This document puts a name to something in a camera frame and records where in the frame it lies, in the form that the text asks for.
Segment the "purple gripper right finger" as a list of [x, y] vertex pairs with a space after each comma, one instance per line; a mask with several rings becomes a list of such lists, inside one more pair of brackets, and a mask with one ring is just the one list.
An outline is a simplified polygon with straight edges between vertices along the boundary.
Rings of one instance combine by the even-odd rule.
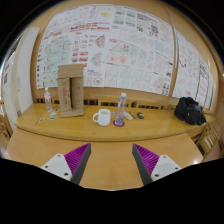
[[143, 185], [148, 185], [181, 170], [181, 167], [168, 155], [159, 156], [137, 144], [133, 145], [132, 154], [136, 161]]

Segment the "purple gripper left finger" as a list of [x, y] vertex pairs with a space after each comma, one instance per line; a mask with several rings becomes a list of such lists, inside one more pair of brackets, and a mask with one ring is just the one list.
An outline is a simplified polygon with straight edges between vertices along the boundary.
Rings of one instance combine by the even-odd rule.
[[87, 143], [65, 155], [56, 154], [42, 169], [79, 185], [90, 155], [91, 144]]

